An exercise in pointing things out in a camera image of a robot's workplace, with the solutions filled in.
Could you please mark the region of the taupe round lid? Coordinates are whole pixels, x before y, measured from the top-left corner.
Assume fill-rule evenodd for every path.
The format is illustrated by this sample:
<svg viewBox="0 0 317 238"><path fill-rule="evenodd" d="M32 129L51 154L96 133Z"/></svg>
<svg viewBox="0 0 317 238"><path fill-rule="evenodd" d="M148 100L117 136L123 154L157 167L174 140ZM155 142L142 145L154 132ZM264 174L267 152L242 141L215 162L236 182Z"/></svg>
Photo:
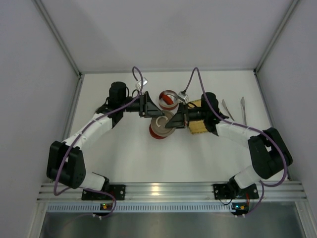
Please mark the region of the taupe round lid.
<svg viewBox="0 0 317 238"><path fill-rule="evenodd" d="M163 110L164 115L158 118L152 118L151 123L152 125L156 125L160 127L161 125L165 126L166 123L174 116L171 111Z"/></svg>

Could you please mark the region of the red sausage toy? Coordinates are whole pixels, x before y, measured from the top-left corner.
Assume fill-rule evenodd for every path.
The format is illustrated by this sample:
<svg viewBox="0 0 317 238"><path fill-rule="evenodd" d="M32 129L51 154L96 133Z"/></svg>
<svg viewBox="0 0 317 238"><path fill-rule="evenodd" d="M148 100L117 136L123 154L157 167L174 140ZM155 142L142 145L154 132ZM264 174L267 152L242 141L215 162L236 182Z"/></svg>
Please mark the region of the red sausage toy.
<svg viewBox="0 0 317 238"><path fill-rule="evenodd" d="M167 104L167 105L173 105L174 102L173 100L168 96L168 95L165 95L163 94L161 99Z"/></svg>

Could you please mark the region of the red steel lunch box bowl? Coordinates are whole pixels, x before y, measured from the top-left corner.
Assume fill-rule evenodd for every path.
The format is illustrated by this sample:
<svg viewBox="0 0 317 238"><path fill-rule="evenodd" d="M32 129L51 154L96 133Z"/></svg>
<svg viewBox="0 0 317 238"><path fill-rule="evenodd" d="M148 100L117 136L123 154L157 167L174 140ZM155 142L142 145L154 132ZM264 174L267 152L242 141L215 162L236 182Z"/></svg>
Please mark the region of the red steel lunch box bowl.
<svg viewBox="0 0 317 238"><path fill-rule="evenodd" d="M158 103L164 110L174 110L178 106L177 94L172 90L164 90L158 97Z"/></svg>

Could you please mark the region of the red round lid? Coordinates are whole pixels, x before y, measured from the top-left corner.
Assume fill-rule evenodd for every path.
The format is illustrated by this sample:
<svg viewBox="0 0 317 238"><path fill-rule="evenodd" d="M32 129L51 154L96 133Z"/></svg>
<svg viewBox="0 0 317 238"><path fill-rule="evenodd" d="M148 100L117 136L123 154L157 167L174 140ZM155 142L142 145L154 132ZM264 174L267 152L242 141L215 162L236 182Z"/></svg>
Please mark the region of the red round lid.
<svg viewBox="0 0 317 238"><path fill-rule="evenodd" d="M175 131L175 128L165 128L163 125L160 127L152 124L149 125L150 135L155 139L165 139L172 135Z"/></svg>

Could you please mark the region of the steel tongs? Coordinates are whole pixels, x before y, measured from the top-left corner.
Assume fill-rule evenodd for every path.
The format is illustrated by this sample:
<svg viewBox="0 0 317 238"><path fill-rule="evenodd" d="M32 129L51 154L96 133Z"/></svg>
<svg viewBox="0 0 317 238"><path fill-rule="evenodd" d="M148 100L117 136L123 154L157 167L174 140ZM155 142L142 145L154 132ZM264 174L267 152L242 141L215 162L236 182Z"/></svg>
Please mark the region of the steel tongs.
<svg viewBox="0 0 317 238"><path fill-rule="evenodd" d="M224 99L221 100L222 107L224 108L225 112L229 116L230 119L233 121L236 121L236 118L234 116L238 115L238 111L240 112L240 117L242 120L243 125L247 125L247 115L246 115L246 101L245 97L241 97L239 99L239 106L235 104L235 107L232 105L227 106L227 103Z"/></svg>

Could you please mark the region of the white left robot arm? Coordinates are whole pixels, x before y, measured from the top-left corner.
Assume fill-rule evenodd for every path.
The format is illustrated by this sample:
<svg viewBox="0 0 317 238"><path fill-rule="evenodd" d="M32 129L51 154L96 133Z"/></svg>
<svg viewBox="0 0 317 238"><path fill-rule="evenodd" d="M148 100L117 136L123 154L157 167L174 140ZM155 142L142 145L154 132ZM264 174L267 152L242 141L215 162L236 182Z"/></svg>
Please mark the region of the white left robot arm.
<svg viewBox="0 0 317 238"><path fill-rule="evenodd" d="M108 178L87 172L83 150L113 129L125 112L136 112L144 118L158 118L164 115L151 100L148 92L139 93L133 98L127 95L125 83L112 83L106 102L96 110L89 122L68 139L51 144L47 177L72 189L80 187L107 192Z"/></svg>

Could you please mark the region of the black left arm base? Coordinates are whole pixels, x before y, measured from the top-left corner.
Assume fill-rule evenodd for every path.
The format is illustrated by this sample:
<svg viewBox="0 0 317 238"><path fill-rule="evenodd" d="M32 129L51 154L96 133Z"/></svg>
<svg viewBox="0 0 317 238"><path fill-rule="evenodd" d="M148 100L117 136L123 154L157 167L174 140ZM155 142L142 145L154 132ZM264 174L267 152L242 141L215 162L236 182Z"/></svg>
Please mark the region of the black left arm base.
<svg viewBox="0 0 317 238"><path fill-rule="evenodd" d="M117 201L125 200L126 185L110 184L102 191L91 191L84 189L81 200L83 201L110 201L115 198Z"/></svg>

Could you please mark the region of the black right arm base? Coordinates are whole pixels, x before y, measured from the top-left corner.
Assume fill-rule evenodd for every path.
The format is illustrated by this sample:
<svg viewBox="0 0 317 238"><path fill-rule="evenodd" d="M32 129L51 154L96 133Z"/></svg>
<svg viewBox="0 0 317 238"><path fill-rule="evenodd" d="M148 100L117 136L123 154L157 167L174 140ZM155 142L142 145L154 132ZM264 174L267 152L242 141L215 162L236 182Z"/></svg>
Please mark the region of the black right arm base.
<svg viewBox="0 0 317 238"><path fill-rule="evenodd" d="M216 200L247 199L247 197L258 199L260 197L255 184L246 188L232 186L229 183L215 183L212 186Z"/></svg>

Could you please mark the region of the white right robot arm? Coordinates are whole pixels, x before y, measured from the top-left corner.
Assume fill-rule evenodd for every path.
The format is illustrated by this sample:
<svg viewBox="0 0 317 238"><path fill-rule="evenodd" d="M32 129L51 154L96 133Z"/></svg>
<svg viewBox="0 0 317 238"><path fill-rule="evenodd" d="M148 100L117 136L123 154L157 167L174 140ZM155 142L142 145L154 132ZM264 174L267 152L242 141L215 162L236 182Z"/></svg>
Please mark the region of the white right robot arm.
<svg viewBox="0 0 317 238"><path fill-rule="evenodd" d="M251 185L262 179L269 179L280 171L283 177L293 158L276 128L260 131L246 125L239 126L220 112L216 95L203 94L201 105L190 108L180 103L176 114L167 122L165 128L185 128L191 122L203 121L208 132L228 138L247 148L251 165L230 178L226 184L232 198L240 197Z"/></svg>

